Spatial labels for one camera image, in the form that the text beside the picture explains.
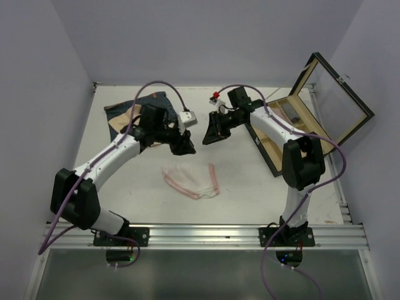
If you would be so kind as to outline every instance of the mounting plate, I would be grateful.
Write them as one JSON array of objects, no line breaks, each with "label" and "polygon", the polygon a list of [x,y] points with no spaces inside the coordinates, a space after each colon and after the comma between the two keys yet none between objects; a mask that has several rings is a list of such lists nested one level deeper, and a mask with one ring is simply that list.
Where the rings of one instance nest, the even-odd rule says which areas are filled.
[{"label": "mounting plate", "polygon": [[[140,247],[147,247],[149,244],[150,229],[148,227],[129,227],[129,233]],[[123,247],[127,246],[128,242],[112,239],[105,235],[104,232],[98,231],[94,235],[93,246],[104,247]]]},{"label": "mounting plate", "polygon": [[[278,230],[278,227],[260,227],[258,229],[259,238],[260,238],[260,246],[265,247],[268,242],[268,239]],[[301,234],[297,234],[290,239],[284,241],[280,235],[277,235],[271,243],[271,247],[297,247],[299,243],[302,241],[303,247],[314,247],[315,240],[313,229],[307,227],[305,232]]]}]

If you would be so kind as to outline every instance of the box lid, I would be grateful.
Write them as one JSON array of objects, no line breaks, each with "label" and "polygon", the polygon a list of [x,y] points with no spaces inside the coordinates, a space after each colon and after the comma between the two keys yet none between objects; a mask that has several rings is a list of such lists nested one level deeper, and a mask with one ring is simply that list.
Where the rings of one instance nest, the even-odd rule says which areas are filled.
[{"label": "box lid", "polygon": [[[318,134],[329,137],[339,145],[374,116],[349,87],[348,79],[348,76],[340,76],[320,53],[315,52],[288,96],[292,105],[301,100],[308,107],[322,127],[323,131]],[[309,95],[302,92],[304,87],[312,87],[311,103]],[[333,146],[326,142],[322,147],[325,154],[333,150]]]}]

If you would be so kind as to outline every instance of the patterned dark fabric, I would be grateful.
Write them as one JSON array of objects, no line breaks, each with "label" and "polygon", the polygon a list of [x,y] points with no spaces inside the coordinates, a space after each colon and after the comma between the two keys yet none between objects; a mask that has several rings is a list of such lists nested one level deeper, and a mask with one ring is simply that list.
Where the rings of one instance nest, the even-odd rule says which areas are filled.
[{"label": "patterned dark fabric", "polygon": [[[173,108],[172,103],[170,100],[166,97],[165,92],[154,92],[148,96],[140,97],[137,100],[137,104],[140,104],[142,106],[140,113],[142,113],[143,107],[147,104],[153,104],[155,106],[159,106],[160,108],[166,108],[167,109],[167,115],[166,118],[168,120],[168,123],[175,123],[178,115],[176,114],[176,111]],[[125,113],[131,106],[132,106],[133,100],[129,100],[126,102],[119,103],[117,105],[113,106],[106,106],[104,108],[106,114],[107,114],[107,122],[110,121],[112,118],[115,118],[123,113]],[[111,141],[114,140],[117,137],[118,132],[114,130],[109,124],[108,128],[110,131],[110,139]]]}]

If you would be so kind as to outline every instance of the white cloth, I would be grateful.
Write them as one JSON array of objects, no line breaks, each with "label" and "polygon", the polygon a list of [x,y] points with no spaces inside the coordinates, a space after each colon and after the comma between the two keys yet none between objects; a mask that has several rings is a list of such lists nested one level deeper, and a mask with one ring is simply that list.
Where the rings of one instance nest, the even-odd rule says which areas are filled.
[{"label": "white cloth", "polygon": [[193,199],[219,194],[213,164],[182,163],[162,167],[164,180],[178,192]]}]

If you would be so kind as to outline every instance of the wooden box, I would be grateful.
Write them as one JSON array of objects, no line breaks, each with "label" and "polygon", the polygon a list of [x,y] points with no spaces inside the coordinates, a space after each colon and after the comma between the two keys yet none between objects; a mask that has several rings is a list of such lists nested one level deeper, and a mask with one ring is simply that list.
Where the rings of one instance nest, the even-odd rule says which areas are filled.
[{"label": "wooden box", "polygon": [[[341,77],[321,54],[315,52],[289,95],[269,102],[268,106],[295,128],[326,136],[341,145],[374,116],[349,87],[348,79]],[[257,128],[246,127],[273,175],[281,175],[282,150]],[[322,141],[322,150],[327,155],[334,148]]]}]

